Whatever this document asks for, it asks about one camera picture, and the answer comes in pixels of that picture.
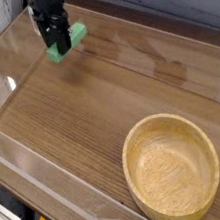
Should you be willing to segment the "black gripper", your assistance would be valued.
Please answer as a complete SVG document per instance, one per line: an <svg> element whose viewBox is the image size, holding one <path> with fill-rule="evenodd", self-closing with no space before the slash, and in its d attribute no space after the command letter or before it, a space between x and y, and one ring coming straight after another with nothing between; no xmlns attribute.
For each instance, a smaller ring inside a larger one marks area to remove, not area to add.
<svg viewBox="0 0 220 220"><path fill-rule="evenodd" d="M31 0L29 3L45 45L51 47L56 39L57 50L61 55L65 55L72 46L64 4L64 0Z"/></svg>

